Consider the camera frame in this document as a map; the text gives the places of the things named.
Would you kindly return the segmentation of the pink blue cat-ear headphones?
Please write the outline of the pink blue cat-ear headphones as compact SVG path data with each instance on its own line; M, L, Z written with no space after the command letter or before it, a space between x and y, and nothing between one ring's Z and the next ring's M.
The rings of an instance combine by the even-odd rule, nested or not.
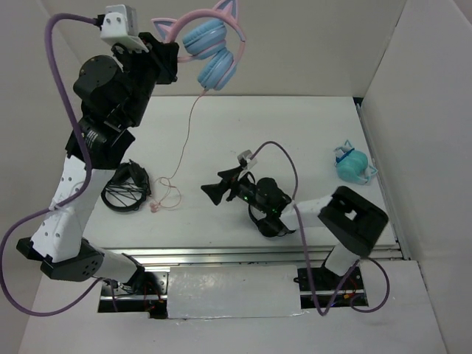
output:
M239 24L239 2L219 1L212 8L191 11L180 18L154 18L151 20L160 38L166 44L174 43L180 31L194 20L205 18L182 38L187 53L179 63L209 58L197 81L204 91L220 91L232 78L246 47L246 35ZM231 27L240 39L236 54L227 48L227 28Z

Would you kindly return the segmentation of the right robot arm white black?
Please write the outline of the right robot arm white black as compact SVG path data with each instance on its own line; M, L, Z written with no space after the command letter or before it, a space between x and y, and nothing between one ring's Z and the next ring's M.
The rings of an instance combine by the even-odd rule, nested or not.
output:
M218 173L217 184L205 184L201 190L214 205L225 193L227 201L239 198L248 205L249 217L264 237L282 237L307 228L326 227L338 243L329 253L321 271L328 288L338 288L347 279L348 270L372 252L389 222L387 214L372 202L346 186L332 195L295 202L273 178L257 182L251 173L237 167Z

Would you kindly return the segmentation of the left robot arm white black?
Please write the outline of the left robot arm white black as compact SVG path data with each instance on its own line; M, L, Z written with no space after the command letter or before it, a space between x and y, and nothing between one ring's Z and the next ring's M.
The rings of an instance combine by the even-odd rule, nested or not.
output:
M97 200L135 140L129 130L140 125L155 86L177 80L179 45L157 41L149 32L141 32L139 39L147 51L114 44L111 56L88 59L73 85L82 101L78 125L91 160L91 180L78 198L62 205L80 190L88 170L77 138L70 136L51 208L35 234L16 245L27 259L41 262L52 280L104 278L118 282L128 294L141 293L151 280L131 256L101 249L83 236Z

